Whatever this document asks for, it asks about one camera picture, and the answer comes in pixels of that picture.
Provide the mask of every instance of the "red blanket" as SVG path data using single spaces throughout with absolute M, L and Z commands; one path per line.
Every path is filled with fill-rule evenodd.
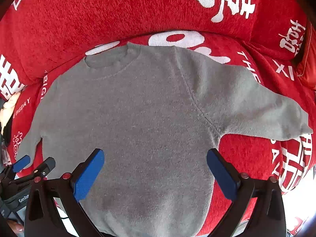
M 41 81 L 38 95 L 31 86 L 21 95 L 36 97 L 39 104 L 56 77 L 87 51 L 100 52 L 127 41 L 176 45 L 221 63 L 247 67 L 259 83 L 298 102 L 315 129 L 314 93 L 301 85 L 290 63 L 300 48 L 305 26 L 306 16 L 294 0 L 15 0 L 0 22 L 0 91 L 7 98 L 24 85 Z M 195 31 L 132 38 L 172 29 Z M 107 45 L 91 51 L 101 44 Z M 15 116 L 12 137 L 28 132 L 34 110 L 24 106 L 23 114 Z M 313 134 L 279 142 L 226 135 L 219 150 L 240 172 L 260 179 L 274 175 L 287 192 L 315 164 L 312 138 Z M 14 161 L 14 147 L 8 150 Z M 36 156 L 41 161 L 40 146 Z M 216 184 L 199 235 L 209 233 L 228 206 Z

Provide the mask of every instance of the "orange fabric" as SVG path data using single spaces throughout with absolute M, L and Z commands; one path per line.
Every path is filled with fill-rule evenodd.
M 306 45 L 303 60 L 296 68 L 302 84 L 316 90 L 316 32 L 312 24 L 307 24 Z

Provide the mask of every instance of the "blue gripper pad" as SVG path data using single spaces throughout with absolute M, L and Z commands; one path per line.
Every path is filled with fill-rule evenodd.
M 97 152 L 90 164 L 75 183 L 74 196 L 77 202 L 86 198 L 105 161 L 103 150 Z
M 237 183 L 212 150 L 208 151 L 206 161 L 224 196 L 231 201 L 236 200 L 238 190 Z
M 23 158 L 18 160 L 14 165 L 13 165 L 13 172 L 18 173 L 20 172 L 23 168 L 25 168 L 28 164 L 31 163 L 31 158 L 28 155 L 25 155 Z

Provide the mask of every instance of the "sweater sleeve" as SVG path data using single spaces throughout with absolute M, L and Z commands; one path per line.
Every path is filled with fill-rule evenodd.
M 54 81 L 44 98 L 39 103 L 33 117 L 31 128 L 19 145 L 16 160 L 21 159 L 25 155 L 29 155 L 31 158 L 31 163 L 28 164 L 26 167 L 30 167 L 33 164 L 36 146 L 47 132 L 47 129 L 45 127 L 49 125 L 50 120 L 54 120 L 49 116 L 49 109 L 51 107 L 50 104 L 54 102 L 53 100 L 56 90 L 57 80 Z
M 187 49 L 176 52 L 188 92 L 216 129 L 218 142 L 228 133 L 279 141 L 312 133 L 308 114 L 297 102 L 259 84 L 245 67 L 220 64 Z

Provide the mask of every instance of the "gray sweater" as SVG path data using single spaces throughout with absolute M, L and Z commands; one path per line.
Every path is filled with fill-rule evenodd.
M 276 140 L 312 133 L 293 100 L 242 66 L 178 47 L 129 43 L 59 76 L 38 106 L 17 159 L 43 138 L 43 157 L 72 172 L 95 149 L 106 163 L 83 208 L 117 236 L 189 237 L 201 229 L 214 178 L 206 153 L 227 133 Z

